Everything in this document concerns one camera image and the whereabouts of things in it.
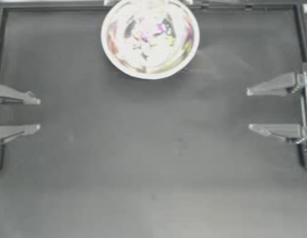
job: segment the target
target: tray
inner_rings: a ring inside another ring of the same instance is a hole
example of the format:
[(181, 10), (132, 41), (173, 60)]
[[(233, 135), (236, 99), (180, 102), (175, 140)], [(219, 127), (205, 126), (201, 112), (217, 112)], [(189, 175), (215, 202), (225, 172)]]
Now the tray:
[(0, 106), (0, 125), (42, 125), (0, 147), (0, 238), (307, 235), (304, 148), (248, 130), (300, 123), (299, 95), (245, 95), (301, 71), (301, 6), (193, 7), (196, 58), (153, 82), (104, 55), (106, 10), (0, 8), (0, 84), (42, 99)]

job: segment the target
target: dark gray surface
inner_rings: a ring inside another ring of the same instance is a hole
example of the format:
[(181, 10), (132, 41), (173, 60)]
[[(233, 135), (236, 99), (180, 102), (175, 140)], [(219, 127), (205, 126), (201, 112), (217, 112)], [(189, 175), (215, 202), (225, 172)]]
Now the dark gray surface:
[(249, 123), (297, 123), (299, 99), (245, 88), (300, 69), (293, 14), (199, 13), (203, 43), (173, 78), (131, 79), (104, 56), (104, 12), (13, 12), (1, 82), (41, 107), (0, 177), (0, 238), (307, 237), (296, 148)]

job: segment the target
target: black frame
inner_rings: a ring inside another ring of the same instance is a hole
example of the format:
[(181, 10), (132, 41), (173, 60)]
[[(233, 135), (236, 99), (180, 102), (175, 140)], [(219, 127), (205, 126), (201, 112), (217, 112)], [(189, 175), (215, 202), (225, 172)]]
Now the black frame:
[[(208, 9), (211, 11), (225, 11), (225, 10), (293, 10), (295, 21), (297, 26), (297, 40), (300, 46), (301, 61), (307, 62), (307, 27), (304, 20), (303, 4), (291, 3), (244, 3), (244, 4), (211, 4), (208, 1), (196, 1), (197, 4), (189, 6), (191, 8)], [(5, 23), (6, 15), (9, 10), (109, 10), (110, 7), (102, 5), (102, 1), (24, 1), (24, 2), (0, 2), (0, 63), (1, 63), (1, 51), (4, 45), (5, 35)], [(300, 95), (301, 105), (301, 123), (307, 126), (307, 87), (301, 90)], [(297, 146), (297, 154), (301, 165), (307, 168), (307, 141)], [(4, 146), (0, 146), (0, 171), (2, 170), (4, 164)]]

